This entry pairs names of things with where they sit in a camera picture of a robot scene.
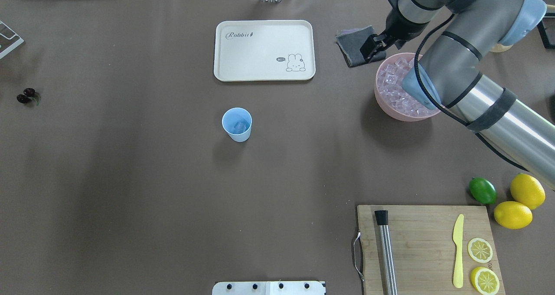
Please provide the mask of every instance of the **ice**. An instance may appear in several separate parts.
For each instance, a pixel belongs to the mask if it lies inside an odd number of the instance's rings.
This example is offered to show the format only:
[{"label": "ice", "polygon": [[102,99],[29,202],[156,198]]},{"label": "ice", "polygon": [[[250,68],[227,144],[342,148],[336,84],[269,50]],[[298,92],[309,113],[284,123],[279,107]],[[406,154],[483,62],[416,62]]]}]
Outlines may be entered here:
[{"label": "ice", "polygon": [[437,109],[427,109],[401,87],[402,80],[413,66],[413,58],[398,59],[395,64],[388,64],[377,73],[377,88],[385,102],[399,113],[411,117],[428,117],[436,113]]},{"label": "ice", "polygon": [[246,120],[238,121],[235,126],[233,127],[232,133],[233,134],[241,134],[244,133],[246,130],[248,123]]}]

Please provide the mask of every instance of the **metal muddler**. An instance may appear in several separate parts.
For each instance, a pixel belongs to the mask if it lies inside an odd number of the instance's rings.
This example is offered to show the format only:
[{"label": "metal muddler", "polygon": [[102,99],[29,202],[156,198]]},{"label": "metal muddler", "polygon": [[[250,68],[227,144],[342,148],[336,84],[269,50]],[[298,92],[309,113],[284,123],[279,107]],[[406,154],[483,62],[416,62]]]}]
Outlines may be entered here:
[{"label": "metal muddler", "polygon": [[397,282],[395,281],[395,268],[393,266],[393,251],[391,249],[391,238],[387,220],[387,210],[376,210],[376,222],[380,227],[380,238],[382,244],[383,267],[385,268],[386,295],[397,295]]}]

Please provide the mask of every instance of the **blue joint cap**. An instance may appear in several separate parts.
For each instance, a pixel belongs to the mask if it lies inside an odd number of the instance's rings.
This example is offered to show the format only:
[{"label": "blue joint cap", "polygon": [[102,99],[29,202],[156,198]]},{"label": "blue joint cap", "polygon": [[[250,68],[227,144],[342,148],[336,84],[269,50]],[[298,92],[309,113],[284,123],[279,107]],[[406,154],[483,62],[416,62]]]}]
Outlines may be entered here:
[{"label": "blue joint cap", "polygon": [[546,12],[547,5],[543,0],[524,0],[513,26],[499,43],[510,46],[519,42],[539,24]]},{"label": "blue joint cap", "polygon": [[[420,80],[422,80],[422,83],[424,84],[426,90],[428,90],[428,93],[432,95],[436,102],[441,104],[440,95],[438,95],[436,87],[434,87],[434,84],[432,83],[432,80],[430,80],[430,77],[428,77],[426,70],[424,70],[424,67],[422,67],[422,65],[420,64],[418,64],[418,73],[420,74]],[[402,87],[403,90],[405,90],[409,95],[415,98],[418,102],[422,103],[422,105],[424,105],[428,109],[436,108],[436,106],[430,101],[430,99],[428,99],[426,93],[424,93],[424,91],[422,91],[422,88],[420,88],[418,80],[416,80],[416,72],[414,68],[411,68],[405,79],[403,79]]]}]

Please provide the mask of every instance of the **table surface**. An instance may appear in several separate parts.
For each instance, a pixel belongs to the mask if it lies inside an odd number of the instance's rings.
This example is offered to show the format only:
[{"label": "table surface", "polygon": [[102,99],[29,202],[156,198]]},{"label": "table surface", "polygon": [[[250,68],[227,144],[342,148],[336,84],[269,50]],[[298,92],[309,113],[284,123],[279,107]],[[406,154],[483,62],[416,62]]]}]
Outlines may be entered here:
[{"label": "table surface", "polygon": [[[379,64],[345,64],[337,31],[382,30],[389,10],[0,0],[1,20],[26,40],[0,60],[0,293],[210,294],[216,281],[317,279],[328,294],[361,294],[357,204],[475,205],[467,184],[478,176],[506,200],[518,169],[445,115],[388,117],[373,95]],[[214,77],[220,22],[287,19],[313,26],[313,79]],[[553,121],[554,61],[534,31],[480,69]],[[28,87],[38,107],[17,103]],[[230,107],[252,114],[245,143],[222,130]],[[508,294],[553,293],[553,212],[549,190],[530,226],[491,221]]]}]

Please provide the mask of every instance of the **cutting board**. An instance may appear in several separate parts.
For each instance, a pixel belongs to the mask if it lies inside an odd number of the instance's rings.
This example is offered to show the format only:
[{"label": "cutting board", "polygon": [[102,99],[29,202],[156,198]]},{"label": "cutting board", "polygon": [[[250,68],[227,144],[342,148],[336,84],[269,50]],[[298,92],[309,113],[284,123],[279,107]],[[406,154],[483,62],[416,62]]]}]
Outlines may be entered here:
[{"label": "cutting board", "polygon": [[[359,205],[364,292],[385,294],[380,269],[380,234],[375,210],[389,211],[391,245],[399,295],[477,295],[470,272],[479,266],[492,269],[499,278],[499,295],[505,295],[501,270],[485,206],[379,206]],[[453,286],[454,222],[464,215],[462,288]],[[481,264],[470,258],[468,241],[480,237],[493,248],[493,258]]]}]

